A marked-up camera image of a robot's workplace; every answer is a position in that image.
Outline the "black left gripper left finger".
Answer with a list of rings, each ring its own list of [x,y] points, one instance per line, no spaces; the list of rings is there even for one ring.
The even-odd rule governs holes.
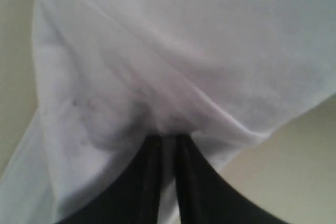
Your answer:
[[[162,183],[162,139],[148,136],[121,175],[62,224],[157,223]]]

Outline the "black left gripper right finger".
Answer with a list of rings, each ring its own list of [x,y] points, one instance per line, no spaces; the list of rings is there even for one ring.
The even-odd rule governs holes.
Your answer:
[[[189,135],[176,137],[175,176],[181,223],[281,222],[223,180]]]

